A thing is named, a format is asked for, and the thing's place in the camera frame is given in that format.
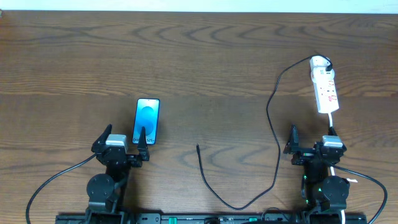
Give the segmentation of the blue Galaxy smartphone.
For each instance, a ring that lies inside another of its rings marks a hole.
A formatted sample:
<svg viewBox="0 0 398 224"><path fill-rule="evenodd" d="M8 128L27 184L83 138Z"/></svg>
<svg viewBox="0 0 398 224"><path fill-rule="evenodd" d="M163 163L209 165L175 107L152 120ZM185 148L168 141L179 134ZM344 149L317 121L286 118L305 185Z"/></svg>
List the blue Galaxy smartphone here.
<svg viewBox="0 0 398 224"><path fill-rule="evenodd" d="M136 106L136 117L132 134L132 143L137 144L141 129L146 129L147 144L155 144L159 121L160 100L155 98L139 98Z"/></svg>

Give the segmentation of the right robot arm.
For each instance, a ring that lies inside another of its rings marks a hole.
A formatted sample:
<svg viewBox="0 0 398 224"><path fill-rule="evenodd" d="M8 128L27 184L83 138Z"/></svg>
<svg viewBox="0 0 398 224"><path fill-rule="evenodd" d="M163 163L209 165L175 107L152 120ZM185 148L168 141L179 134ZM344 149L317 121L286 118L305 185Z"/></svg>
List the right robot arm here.
<svg viewBox="0 0 398 224"><path fill-rule="evenodd" d="M346 209L350 183L328 173L345 151L346 146L332 127L313 147L300 147L297 127L291 125L284 153L292 155L293 165L304 169L301 194L307 207L300 212L303 223L345 222L341 212Z"/></svg>

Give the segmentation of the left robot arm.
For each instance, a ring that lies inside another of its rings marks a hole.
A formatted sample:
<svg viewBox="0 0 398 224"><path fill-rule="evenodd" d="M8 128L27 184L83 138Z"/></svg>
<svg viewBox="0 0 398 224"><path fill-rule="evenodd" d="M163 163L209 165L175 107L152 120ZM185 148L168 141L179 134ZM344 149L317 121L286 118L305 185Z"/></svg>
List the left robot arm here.
<svg viewBox="0 0 398 224"><path fill-rule="evenodd" d="M142 167L150 158L146 129L142 128L137 144L138 154L128 154L125 135L112 134L108 125L93 143L91 151L106 172L92 177L86 192L89 196L85 223L136 223L137 215L123 207L130 170Z"/></svg>

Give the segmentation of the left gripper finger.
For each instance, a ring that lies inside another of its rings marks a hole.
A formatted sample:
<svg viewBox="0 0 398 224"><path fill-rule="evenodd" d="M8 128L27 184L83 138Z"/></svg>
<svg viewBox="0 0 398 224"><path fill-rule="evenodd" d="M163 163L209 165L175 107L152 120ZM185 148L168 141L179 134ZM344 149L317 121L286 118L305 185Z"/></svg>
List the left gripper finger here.
<svg viewBox="0 0 398 224"><path fill-rule="evenodd" d="M139 155L143 161L149 161L150 154L146 141L146 129L144 126L141 128L139 140L137 143L137 150L139 151Z"/></svg>
<svg viewBox="0 0 398 224"><path fill-rule="evenodd" d="M103 152L107 148L106 140L111 134L112 127L112 124L107 125L103 133L94 141L91 147L92 152Z"/></svg>

